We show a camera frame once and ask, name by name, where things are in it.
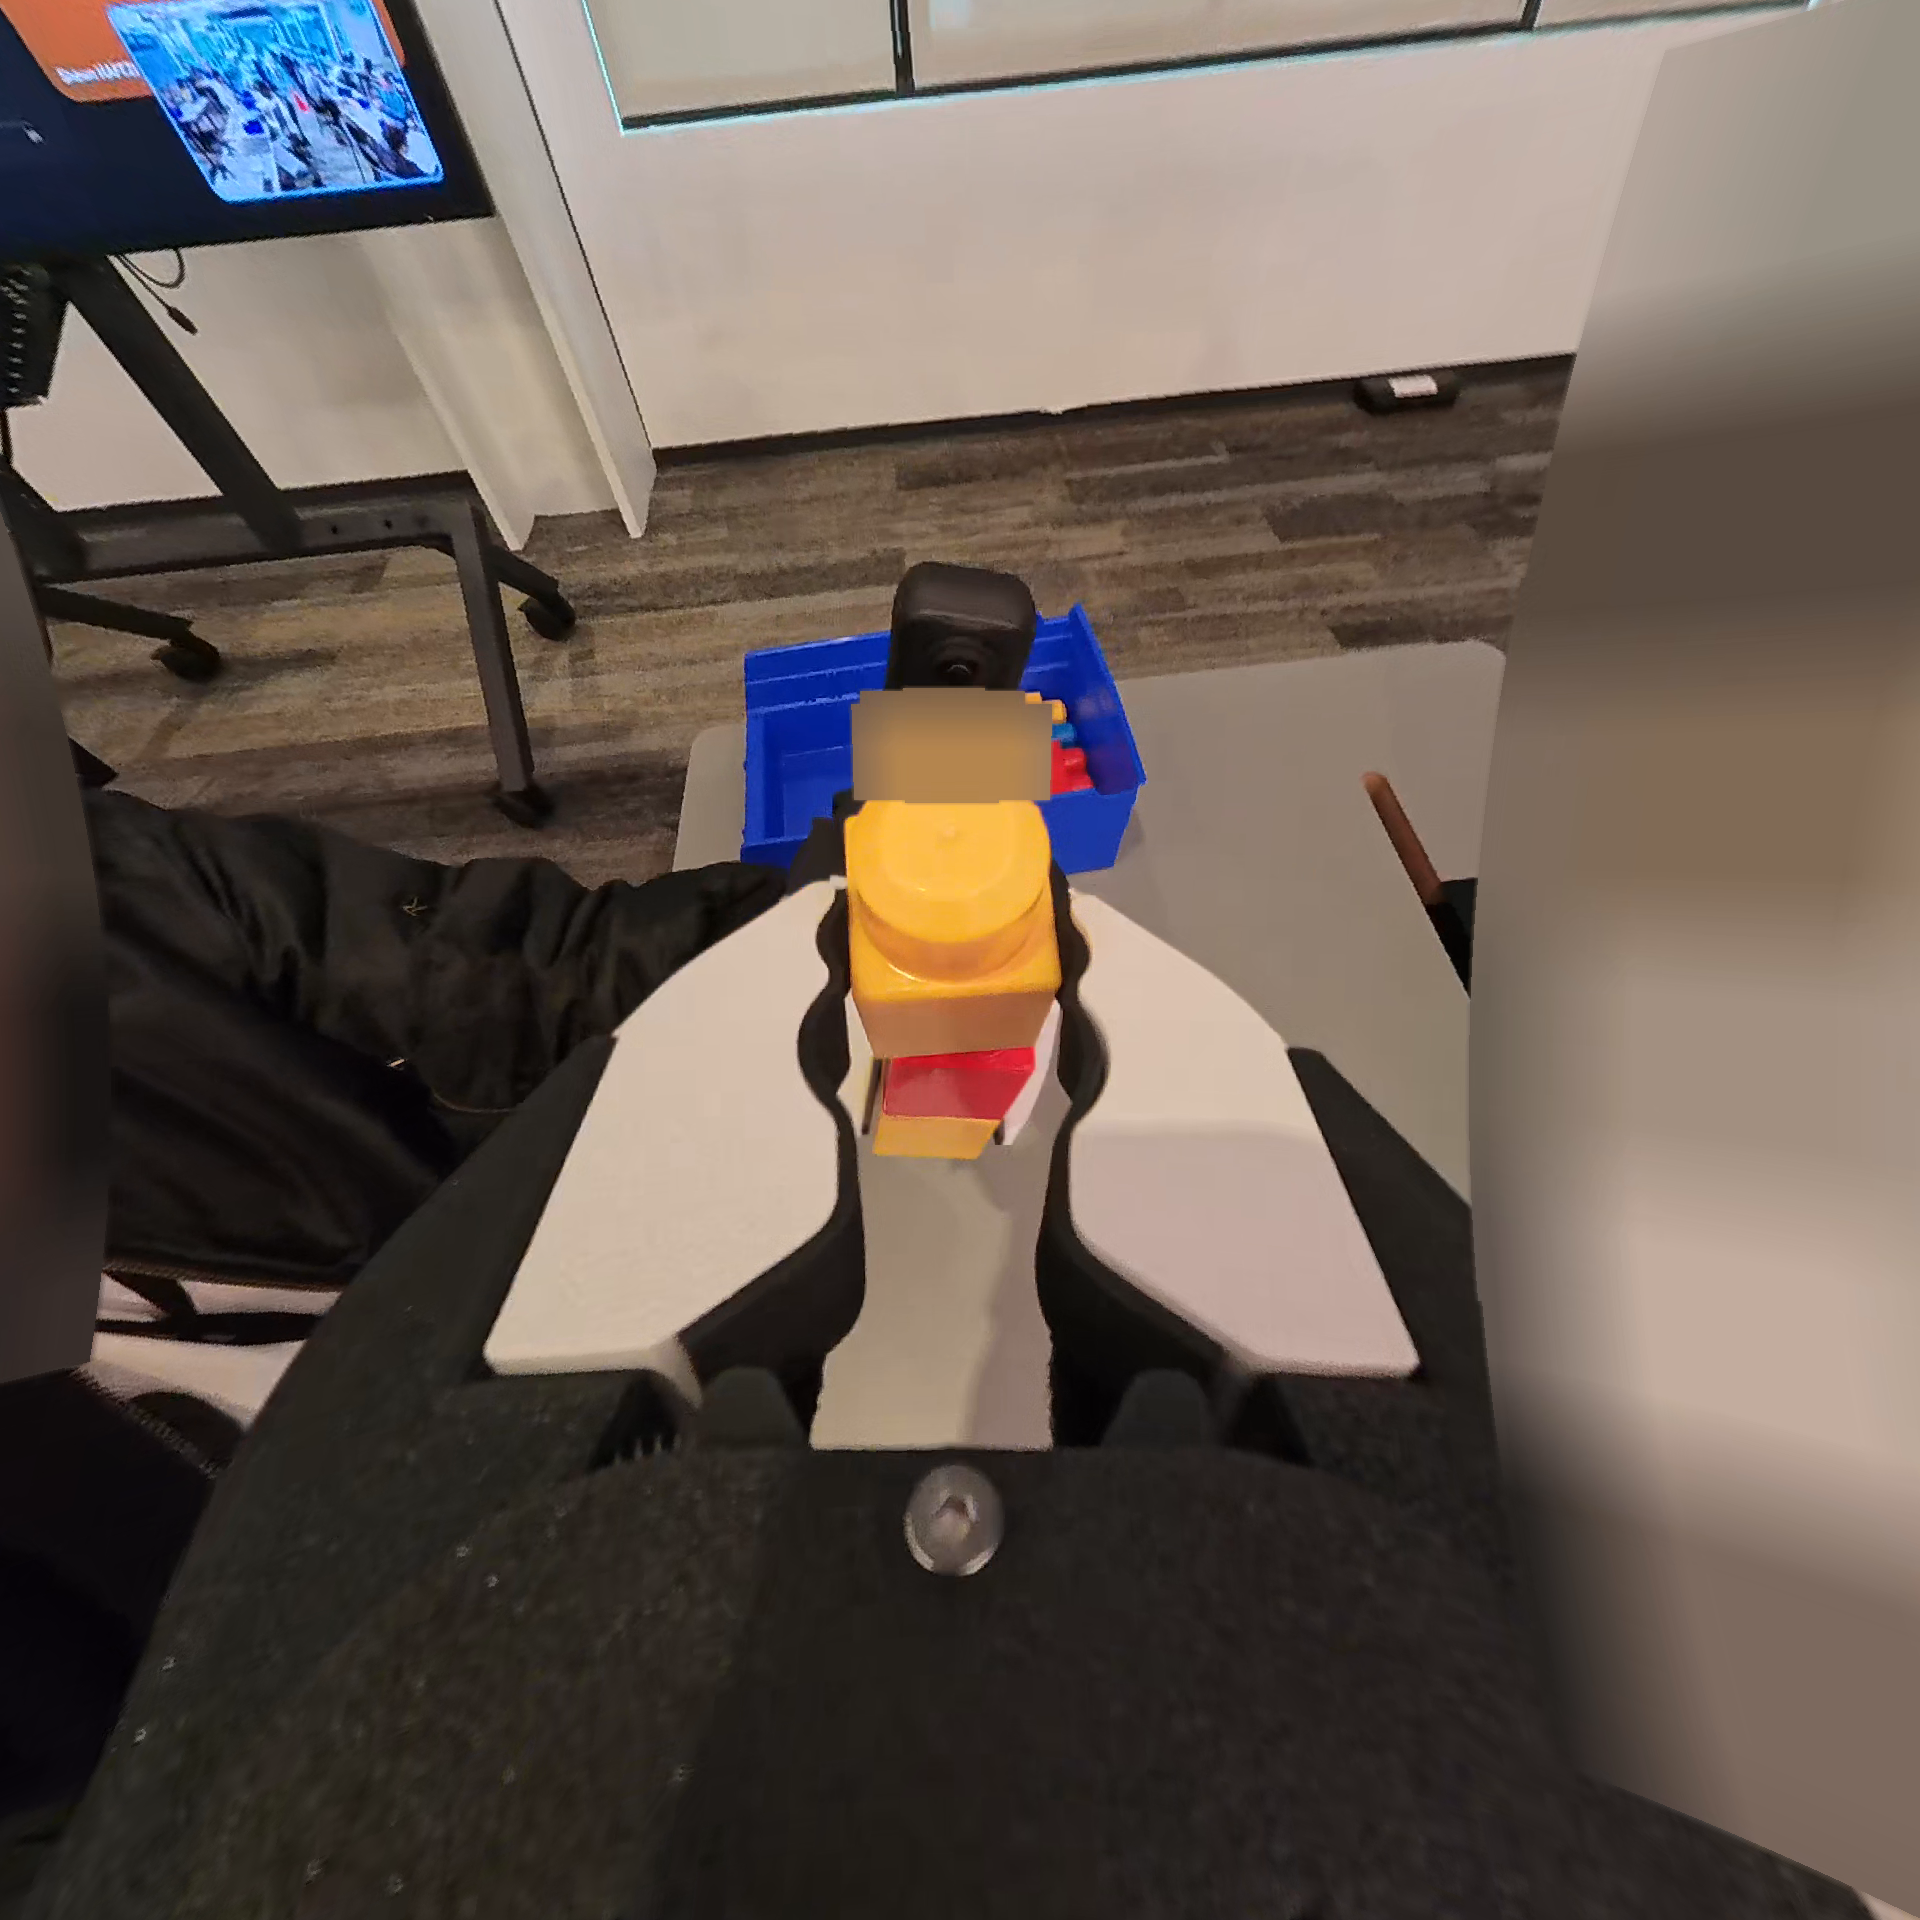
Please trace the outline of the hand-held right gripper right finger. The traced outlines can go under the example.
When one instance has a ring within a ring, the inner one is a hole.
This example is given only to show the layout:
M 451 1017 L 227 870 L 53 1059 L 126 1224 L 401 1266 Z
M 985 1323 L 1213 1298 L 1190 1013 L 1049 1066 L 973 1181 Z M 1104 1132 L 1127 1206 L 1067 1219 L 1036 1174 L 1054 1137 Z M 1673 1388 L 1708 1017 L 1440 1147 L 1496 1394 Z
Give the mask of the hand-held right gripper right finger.
M 1421 1360 L 1281 1033 L 1077 889 L 1052 899 L 1055 1078 L 1036 1291 L 1047 1417 L 1100 1424 L 1177 1374 L 1229 1424 L 1267 1381 L 1404 1384 Z

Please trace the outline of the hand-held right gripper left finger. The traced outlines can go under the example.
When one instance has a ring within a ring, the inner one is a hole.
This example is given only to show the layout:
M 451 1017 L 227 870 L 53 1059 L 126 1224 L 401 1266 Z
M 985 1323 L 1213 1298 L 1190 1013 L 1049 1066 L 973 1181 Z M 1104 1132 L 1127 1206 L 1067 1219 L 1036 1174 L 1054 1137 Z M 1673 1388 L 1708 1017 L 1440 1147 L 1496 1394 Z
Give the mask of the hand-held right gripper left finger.
M 847 904 L 803 884 L 615 1032 L 486 1336 L 496 1376 L 733 1369 L 811 1422 L 865 1289 L 847 1105 Z

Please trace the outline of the red plastic block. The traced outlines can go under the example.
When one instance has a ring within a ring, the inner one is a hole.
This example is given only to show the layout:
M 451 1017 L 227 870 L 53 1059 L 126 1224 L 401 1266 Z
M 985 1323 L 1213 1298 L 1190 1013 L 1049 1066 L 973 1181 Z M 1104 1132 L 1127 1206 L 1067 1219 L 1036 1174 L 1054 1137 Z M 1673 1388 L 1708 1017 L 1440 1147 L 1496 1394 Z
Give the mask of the red plastic block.
M 885 1066 L 880 1113 L 1004 1122 L 1038 1069 L 1036 1046 L 901 1056 Z

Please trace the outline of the blue plastic bin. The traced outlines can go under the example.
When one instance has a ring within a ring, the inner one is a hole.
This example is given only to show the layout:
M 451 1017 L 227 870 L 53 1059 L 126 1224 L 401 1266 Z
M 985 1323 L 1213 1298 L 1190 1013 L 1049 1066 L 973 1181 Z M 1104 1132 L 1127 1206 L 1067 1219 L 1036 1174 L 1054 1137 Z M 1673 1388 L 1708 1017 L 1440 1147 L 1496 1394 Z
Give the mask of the blue plastic bin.
M 813 821 L 851 790 L 851 708 L 878 689 L 886 630 L 748 652 L 742 829 L 744 862 L 789 866 Z M 1067 876 L 1101 874 L 1119 852 L 1145 768 L 1113 673 L 1084 608 L 1043 616 L 1022 685 L 1064 706 L 1085 779 L 1043 805 L 1054 856 Z

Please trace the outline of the person's black jacket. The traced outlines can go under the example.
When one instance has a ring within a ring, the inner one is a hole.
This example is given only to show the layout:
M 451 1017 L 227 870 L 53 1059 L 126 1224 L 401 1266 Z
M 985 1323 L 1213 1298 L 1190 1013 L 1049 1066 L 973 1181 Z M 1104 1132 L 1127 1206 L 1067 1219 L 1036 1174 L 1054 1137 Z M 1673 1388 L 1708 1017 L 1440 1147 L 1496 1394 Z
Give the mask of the person's black jacket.
M 439 870 L 287 821 L 81 801 L 107 997 L 105 1276 L 345 1285 L 455 1170 L 401 1066 L 328 1033 Z M 247 1427 L 75 1368 L 4 1384 L 4 1842 L 81 1797 Z

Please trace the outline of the person's white garment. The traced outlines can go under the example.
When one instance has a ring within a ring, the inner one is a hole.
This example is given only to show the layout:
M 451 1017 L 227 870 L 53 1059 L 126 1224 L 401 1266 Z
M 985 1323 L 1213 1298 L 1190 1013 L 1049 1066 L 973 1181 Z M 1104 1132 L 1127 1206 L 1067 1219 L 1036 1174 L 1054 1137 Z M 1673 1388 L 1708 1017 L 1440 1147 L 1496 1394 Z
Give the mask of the person's white garment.
M 337 1298 L 337 1286 L 103 1276 L 85 1376 L 120 1402 L 173 1393 L 249 1427 Z

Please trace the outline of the large window white blinds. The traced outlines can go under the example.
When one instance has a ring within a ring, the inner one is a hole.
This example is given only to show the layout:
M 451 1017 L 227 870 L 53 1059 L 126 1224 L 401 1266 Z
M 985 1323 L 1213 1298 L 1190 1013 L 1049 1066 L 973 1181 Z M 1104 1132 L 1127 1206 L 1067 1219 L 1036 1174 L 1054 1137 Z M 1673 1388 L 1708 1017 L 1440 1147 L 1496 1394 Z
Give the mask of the large window white blinds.
M 623 129 L 1115 80 L 1368 45 L 1575 33 L 1771 2 L 580 2 L 568 19 Z

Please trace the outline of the black monitor stand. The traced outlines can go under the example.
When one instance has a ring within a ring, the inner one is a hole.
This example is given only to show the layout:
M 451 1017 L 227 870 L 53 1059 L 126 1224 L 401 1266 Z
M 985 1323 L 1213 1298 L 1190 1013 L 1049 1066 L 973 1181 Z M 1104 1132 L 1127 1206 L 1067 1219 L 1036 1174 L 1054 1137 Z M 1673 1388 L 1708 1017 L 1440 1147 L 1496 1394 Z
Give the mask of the black monitor stand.
M 491 802 L 507 821 L 541 827 L 552 806 L 536 779 L 501 595 L 520 595 L 519 611 L 544 640 L 565 640 L 579 618 L 548 574 L 496 539 L 473 481 L 446 470 L 365 484 L 278 488 L 111 264 L 65 259 L 44 269 L 63 294 L 63 321 L 71 314 L 85 321 L 206 473 L 213 493 L 63 513 L 28 482 L 12 438 L 4 438 L 4 532 L 14 537 L 36 611 L 152 640 L 155 660 L 167 673 L 206 683 L 223 670 L 223 659 L 188 619 L 110 603 L 85 586 L 405 546 L 441 554 L 456 569 L 463 598 L 496 766 Z

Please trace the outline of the black perforated box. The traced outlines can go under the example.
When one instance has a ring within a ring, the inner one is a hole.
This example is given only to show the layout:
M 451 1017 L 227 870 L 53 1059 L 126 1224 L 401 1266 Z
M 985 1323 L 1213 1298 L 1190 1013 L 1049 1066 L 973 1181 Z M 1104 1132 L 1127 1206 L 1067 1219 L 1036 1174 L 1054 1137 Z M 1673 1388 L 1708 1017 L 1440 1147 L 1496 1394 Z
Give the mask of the black perforated box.
M 44 403 L 55 381 L 63 294 L 44 267 L 1 266 L 1 412 Z

